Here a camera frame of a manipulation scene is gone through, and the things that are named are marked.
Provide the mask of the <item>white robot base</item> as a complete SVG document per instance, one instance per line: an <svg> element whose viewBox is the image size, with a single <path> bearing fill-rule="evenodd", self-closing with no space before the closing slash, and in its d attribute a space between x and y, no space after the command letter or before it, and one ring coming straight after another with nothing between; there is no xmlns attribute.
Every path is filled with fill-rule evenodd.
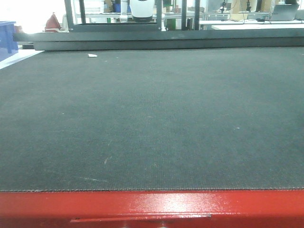
<svg viewBox="0 0 304 228"><path fill-rule="evenodd" d="M131 14L135 22L150 22L153 16L153 0L130 0Z"/></svg>

